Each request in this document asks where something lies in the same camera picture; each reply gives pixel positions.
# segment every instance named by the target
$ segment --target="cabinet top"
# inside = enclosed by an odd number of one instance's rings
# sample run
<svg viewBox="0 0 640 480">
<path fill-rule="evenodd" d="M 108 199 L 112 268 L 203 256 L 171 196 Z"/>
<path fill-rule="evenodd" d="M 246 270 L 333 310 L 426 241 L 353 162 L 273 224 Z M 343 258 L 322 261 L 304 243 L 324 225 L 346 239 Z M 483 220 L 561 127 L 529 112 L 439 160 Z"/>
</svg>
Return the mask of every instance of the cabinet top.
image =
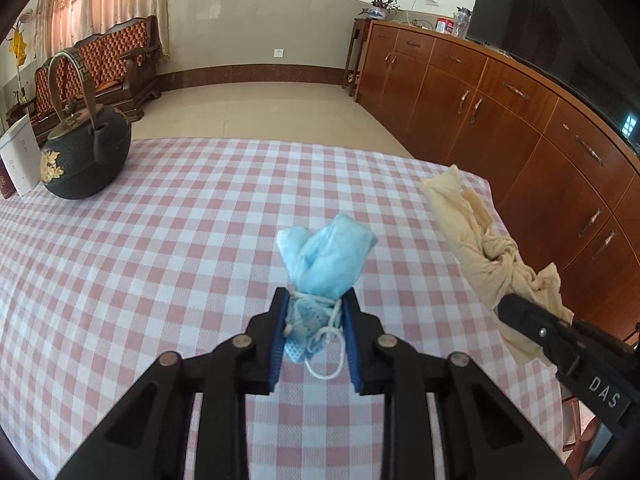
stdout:
<svg viewBox="0 0 640 480">
<path fill-rule="evenodd" d="M 620 152 L 625 156 L 625 158 L 629 161 L 629 163 L 635 168 L 636 172 L 640 174 L 640 159 L 636 155 L 636 153 L 631 149 L 631 147 L 627 146 L 624 140 L 620 139 L 620 136 L 596 113 L 585 104 L 583 101 L 578 99 L 574 94 L 562 88 L 559 84 L 555 83 L 545 75 L 541 74 L 537 70 L 516 61 L 515 59 L 505 56 L 500 52 L 496 52 L 487 47 L 479 45 L 477 43 L 473 43 L 467 40 L 460 40 L 460 38 L 454 38 L 449 34 L 441 34 L 439 32 L 435 32 L 434 30 L 426 30 L 424 28 L 415 27 L 413 25 L 406 25 L 404 23 L 394 23 L 394 22 L 376 22 L 373 21 L 371 23 L 373 27 L 370 28 L 369 34 L 372 33 L 374 27 L 391 27 L 391 28 L 400 28 L 402 30 L 411 30 L 413 32 L 417 32 L 419 34 L 424 34 L 425 36 L 432 36 L 434 38 L 438 38 L 439 40 L 449 41 L 451 43 L 455 43 L 465 48 L 469 48 L 471 50 L 475 50 L 476 52 L 480 52 L 487 57 L 495 59 L 501 63 L 504 63 L 512 68 L 522 72 L 528 77 L 532 78 L 536 82 L 545 86 L 552 92 L 554 92 L 558 97 L 564 99 L 569 104 L 573 105 L 577 110 L 579 110 L 585 117 L 587 117 L 593 124 L 595 124 L 608 138 L 613 144 L 620 150 Z"/>
</svg>

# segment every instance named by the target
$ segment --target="teapot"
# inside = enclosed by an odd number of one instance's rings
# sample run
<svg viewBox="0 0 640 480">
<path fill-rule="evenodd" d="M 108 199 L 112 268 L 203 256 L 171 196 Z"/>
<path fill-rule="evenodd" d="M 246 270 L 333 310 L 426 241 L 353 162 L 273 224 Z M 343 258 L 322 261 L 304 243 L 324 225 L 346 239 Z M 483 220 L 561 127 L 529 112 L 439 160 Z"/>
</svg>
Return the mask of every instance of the teapot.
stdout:
<svg viewBox="0 0 640 480">
<path fill-rule="evenodd" d="M 86 108 L 65 110 L 56 84 L 60 59 L 70 61 L 82 83 Z M 95 103 L 95 85 L 75 48 L 57 53 L 49 65 L 49 92 L 60 118 L 42 149 L 40 177 L 53 194 L 68 200 L 90 197 L 107 187 L 120 173 L 129 155 L 131 124 L 115 107 Z"/>
</svg>

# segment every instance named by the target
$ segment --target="white box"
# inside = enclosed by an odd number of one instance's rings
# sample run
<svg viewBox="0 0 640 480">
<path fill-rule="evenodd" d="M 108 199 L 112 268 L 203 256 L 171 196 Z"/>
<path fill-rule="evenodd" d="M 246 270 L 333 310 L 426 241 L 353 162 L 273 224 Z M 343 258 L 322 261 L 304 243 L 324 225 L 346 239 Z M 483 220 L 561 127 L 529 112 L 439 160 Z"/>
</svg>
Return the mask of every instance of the white box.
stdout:
<svg viewBox="0 0 640 480">
<path fill-rule="evenodd" d="M 40 182 L 40 149 L 28 115 L 0 137 L 0 158 L 19 195 L 27 194 Z"/>
</svg>

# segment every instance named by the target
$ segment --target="tablecloth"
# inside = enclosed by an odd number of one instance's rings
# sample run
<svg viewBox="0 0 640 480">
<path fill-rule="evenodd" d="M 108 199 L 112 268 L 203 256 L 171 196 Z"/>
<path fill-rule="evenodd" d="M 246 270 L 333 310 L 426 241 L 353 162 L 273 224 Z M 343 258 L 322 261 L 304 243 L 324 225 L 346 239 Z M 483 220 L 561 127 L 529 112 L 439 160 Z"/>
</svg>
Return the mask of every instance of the tablecloth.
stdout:
<svg viewBox="0 0 640 480">
<path fill-rule="evenodd" d="M 288 284 L 279 229 L 316 230 L 343 212 L 380 240 L 355 286 L 363 309 L 419 351 L 468 352 L 559 451 L 555 368 L 516 367 L 418 191 L 442 170 L 290 142 L 144 140 L 92 198 L 67 202 L 41 186 L 1 202 L 7 436 L 41 480 L 53 478 L 160 352 L 208 352 L 267 309 Z M 487 182 L 463 178 L 497 217 Z M 331 347 L 316 367 L 337 359 Z M 354 393 L 347 370 L 323 382 L 284 362 L 275 393 L 247 402 L 252 477 L 376 478 L 382 408 Z M 190 457 L 188 476 L 192 467 Z"/>
</svg>

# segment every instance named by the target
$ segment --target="pink curtain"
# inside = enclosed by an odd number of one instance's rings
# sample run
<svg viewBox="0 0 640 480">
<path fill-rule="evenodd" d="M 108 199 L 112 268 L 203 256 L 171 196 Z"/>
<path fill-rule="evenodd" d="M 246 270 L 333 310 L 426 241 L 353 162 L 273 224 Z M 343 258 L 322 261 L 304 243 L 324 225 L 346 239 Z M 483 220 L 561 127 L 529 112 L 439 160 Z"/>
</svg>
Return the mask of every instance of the pink curtain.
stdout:
<svg viewBox="0 0 640 480">
<path fill-rule="evenodd" d="M 38 0 L 36 58 L 39 64 L 92 34 L 103 34 L 117 23 L 155 15 L 162 53 L 168 56 L 166 0 Z"/>
</svg>

